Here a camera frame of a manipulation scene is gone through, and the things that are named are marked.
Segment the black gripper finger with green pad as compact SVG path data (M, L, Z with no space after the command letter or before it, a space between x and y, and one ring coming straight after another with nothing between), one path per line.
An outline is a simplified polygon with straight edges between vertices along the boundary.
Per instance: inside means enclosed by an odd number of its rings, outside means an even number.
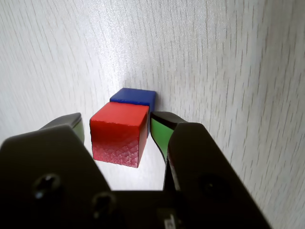
M85 148L80 113L0 148L3 229L120 229L117 201Z
M238 175L206 128L171 112L152 112L150 131L168 160L186 229L268 229Z

